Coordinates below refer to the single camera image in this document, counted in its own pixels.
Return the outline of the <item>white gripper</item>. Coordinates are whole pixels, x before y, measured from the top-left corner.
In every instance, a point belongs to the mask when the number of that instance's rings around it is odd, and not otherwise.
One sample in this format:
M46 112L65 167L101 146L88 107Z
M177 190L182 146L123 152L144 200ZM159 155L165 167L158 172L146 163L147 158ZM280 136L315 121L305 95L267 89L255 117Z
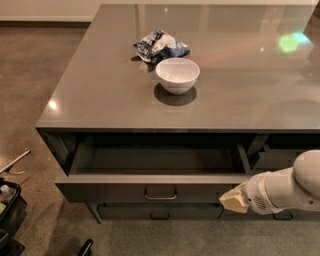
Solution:
M247 213L250 208L261 215L281 212L269 199L266 189L266 178L269 172L252 176L243 185L224 193L220 198L222 206L237 213Z

